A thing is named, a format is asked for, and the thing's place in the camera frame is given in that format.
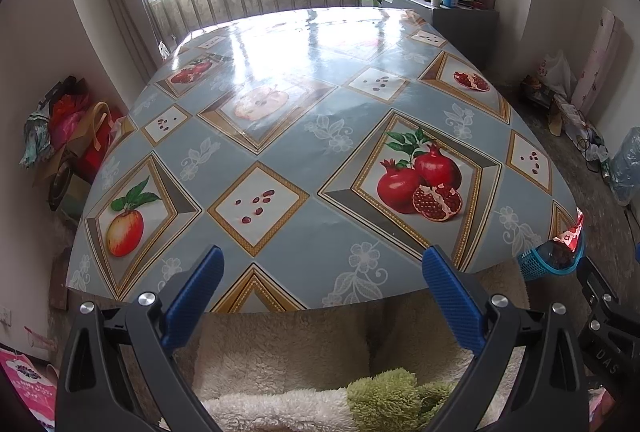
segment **concrete floor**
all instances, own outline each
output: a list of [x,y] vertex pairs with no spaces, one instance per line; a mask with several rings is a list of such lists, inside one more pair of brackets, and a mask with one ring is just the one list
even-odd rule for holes
[[[524,122],[536,135],[569,185],[576,205],[584,213],[587,255],[616,290],[620,302],[640,312],[640,264],[635,260],[635,248],[624,210],[613,200],[609,187],[599,173],[587,169],[584,158],[563,133],[553,136],[546,124],[546,114],[519,101],[514,87],[499,88]],[[634,227],[635,235],[640,235]],[[567,307],[576,331],[590,313],[581,286],[574,274],[546,276],[527,283],[532,309],[546,310],[560,301]]]
[[[567,181],[577,205],[584,212],[588,255],[614,287],[621,302],[640,312],[640,265],[634,258],[634,243],[623,209],[614,202],[609,187],[603,183],[600,174],[587,170],[582,155],[567,136],[553,136],[546,128],[545,115],[529,105],[521,104],[515,88],[500,90],[540,140]],[[527,284],[527,291],[532,309],[546,310],[549,304],[561,301],[566,305],[577,332],[586,322],[590,309],[574,274],[548,276],[530,282]],[[62,344],[66,343],[73,312],[84,300],[94,300],[102,309],[117,306],[114,301],[70,291],[70,311],[52,309],[50,313],[49,336],[55,336],[61,345],[61,350],[52,358],[56,366],[60,366],[62,360]],[[189,345],[175,355],[178,368],[190,385],[199,338],[200,333],[196,331]],[[131,348],[123,348],[123,354],[146,417],[149,421],[156,421],[159,412],[143,382]]]

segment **floral pattern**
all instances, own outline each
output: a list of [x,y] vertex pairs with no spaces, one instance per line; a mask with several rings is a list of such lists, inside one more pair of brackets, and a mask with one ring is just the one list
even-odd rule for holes
[[137,116],[142,112],[142,109],[149,108],[149,106],[156,100],[158,97],[158,91],[152,92],[148,98],[144,102],[140,102],[131,112],[134,116]]
[[120,172],[118,168],[120,166],[120,162],[116,162],[115,156],[111,156],[107,163],[102,165],[100,169],[100,177],[102,177],[102,190],[107,190],[113,186],[113,182],[115,177]]
[[183,166],[180,172],[181,181],[191,181],[196,177],[198,165],[202,165],[209,161],[211,155],[220,148],[219,142],[211,142],[211,138],[205,139],[200,144],[200,150],[189,149],[188,156],[180,162]]
[[451,105],[453,112],[443,110],[447,119],[445,123],[453,127],[453,135],[458,139],[471,139],[470,125],[473,125],[474,112],[470,108],[462,108],[458,104]]
[[320,114],[315,122],[305,125],[305,130],[313,132],[318,139],[328,139],[329,146],[324,151],[325,154],[331,152],[347,152],[353,148],[353,139],[349,136],[353,133],[351,127],[344,126],[344,120],[329,124],[329,117]]
[[172,276],[182,271],[182,266],[180,265],[179,258],[169,257],[167,260],[161,260],[162,262],[164,262],[164,266],[162,266],[162,277],[164,278],[164,280],[158,282],[158,291],[160,291],[166,285],[167,281]]
[[91,265],[91,257],[89,255],[83,255],[80,259],[79,269],[74,271],[73,277],[71,277],[71,281],[69,281],[69,285],[80,291],[86,291],[86,285],[91,281],[91,276],[89,275],[89,266]]
[[431,58],[420,53],[411,53],[409,51],[404,52],[403,57],[405,60],[413,60],[419,64],[427,64],[431,61]]
[[500,224],[503,224],[506,228],[506,232],[502,234],[502,239],[505,243],[511,245],[513,256],[528,252],[543,243],[542,237],[535,234],[526,222],[520,224],[518,215],[514,213],[513,208],[510,206],[500,208],[500,211],[496,212],[496,214],[500,215]]
[[[386,282],[389,275],[386,269],[378,268],[380,252],[375,247],[379,243],[372,245],[370,242],[363,242],[351,247],[349,266],[354,268],[354,271],[338,275],[335,279],[334,290],[322,298],[322,306],[341,306],[383,297],[379,286]],[[369,276],[370,272],[373,272],[376,278],[384,276],[384,279],[380,282],[374,282]]]

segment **plastic bag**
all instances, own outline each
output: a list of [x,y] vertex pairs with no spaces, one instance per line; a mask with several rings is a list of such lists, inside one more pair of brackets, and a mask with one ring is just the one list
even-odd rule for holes
[[640,187],[640,127],[627,133],[610,168],[609,187],[613,196],[618,204],[627,206]]
[[545,55],[545,58],[538,66],[538,79],[553,92],[571,97],[571,84],[575,82],[575,76],[569,68],[569,62],[564,58],[562,50],[558,51],[555,57]]

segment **blue gripper pad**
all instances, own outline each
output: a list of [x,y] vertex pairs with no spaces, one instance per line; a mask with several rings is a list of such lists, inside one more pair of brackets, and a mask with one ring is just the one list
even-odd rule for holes
[[479,356],[486,343],[482,313],[451,271],[439,250],[431,246],[422,254],[422,276],[429,285],[458,345]]
[[[225,271],[225,259],[222,250],[213,246],[196,266],[191,276],[175,296],[169,309],[164,313],[164,333],[160,343],[164,350],[171,353],[174,349],[184,347],[198,320],[211,300]],[[180,282],[177,273],[170,280]],[[170,288],[169,282],[164,289]]]

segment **metal screw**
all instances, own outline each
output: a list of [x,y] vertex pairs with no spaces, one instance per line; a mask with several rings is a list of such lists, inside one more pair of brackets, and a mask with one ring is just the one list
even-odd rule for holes
[[491,297],[491,304],[496,307],[507,307],[509,304],[509,299],[504,295],[494,295]]
[[80,312],[83,315],[88,315],[94,309],[95,309],[95,305],[93,302],[82,302],[80,304]]
[[564,315],[566,313],[566,307],[564,307],[564,304],[560,302],[554,302],[551,306],[551,309],[554,311],[554,313],[557,313],[559,315]]
[[138,304],[141,306],[151,306],[156,301],[156,295],[147,291],[138,297]]

